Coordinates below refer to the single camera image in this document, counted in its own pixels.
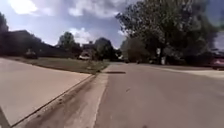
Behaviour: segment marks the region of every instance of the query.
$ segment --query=road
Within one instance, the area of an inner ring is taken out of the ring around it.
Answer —
[[[223,128],[224,79],[112,64],[95,128]]]
[[[0,106],[13,125],[89,76],[0,58]]]

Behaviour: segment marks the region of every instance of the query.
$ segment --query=street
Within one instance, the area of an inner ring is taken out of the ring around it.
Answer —
[[[147,65],[109,69],[95,128],[224,127],[222,79]]]

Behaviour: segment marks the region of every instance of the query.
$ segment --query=car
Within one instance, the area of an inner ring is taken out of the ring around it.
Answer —
[[[214,58],[212,60],[211,66],[215,70],[224,69],[224,58]]]
[[[24,58],[26,59],[38,59],[38,55],[31,49],[25,53]]]
[[[80,60],[90,60],[90,57],[89,56],[82,56],[82,55],[80,55],[79,59]]]

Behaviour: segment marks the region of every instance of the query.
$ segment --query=curb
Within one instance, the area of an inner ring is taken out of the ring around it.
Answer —
[[[0,128],[10,128],[9,122],[3,113],[3,110],[0,107]]]
[[[84,80],[80,81],[78,84],[74,85],[67,91],[63,92],[59,96],[55,97],[48,103],[44,104],[43,106],[39,107],[37,110],[26,116],[25,118],[21,119],[17,123],[13,124],[11,127],[13,128],[23,128],[28,122],[39,118],[40,116],[47,115],[54,111],[57,108],[57,105],[61,104],[63,101],[68,100],[71,98],[71,95],[74,93],[79,92],[84,85],[91,82],[97,75],[90,75],[89,77],[85,78]]]

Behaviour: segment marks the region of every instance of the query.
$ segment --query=tree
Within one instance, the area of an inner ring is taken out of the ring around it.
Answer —
[[[0,12],[0,34],[4,32],[8,32],[8,26],[5,16]]]
[[[75,42],[74,36],[70,32],[65,32],[59,38],[56,47],[66,50],[67,52],[73,53],[75,57],[78,57],[82,52],[80,44]]]
[[[221,11],[220,28],[224,30],[224,9]]]
[[[114,48],[110,40],[106,38],[99,38],[95,41],[95,47],[97,50],[98,58],[113,60],[116,59]]]
[[[211,24],[202,20],[206,19],[206,4],[205,0],[143,0],[128,6],[116,18],[122,30],[130,37],[138,37],[150,54],[160,48],[160,59],[166,55],[165,48],[184,56],[188,49],[197,47],[194,54],[199,54],[213,32],[206,28]]]
[[[145,44],[137,37],[128,37],[121,45],[121,51],[124,59],[129,61],[147,61],[148,51]]]
[[[65,32],[59,39],[57,47],[71,52],[72,46],[75,43],[74,36],[70,32]]]

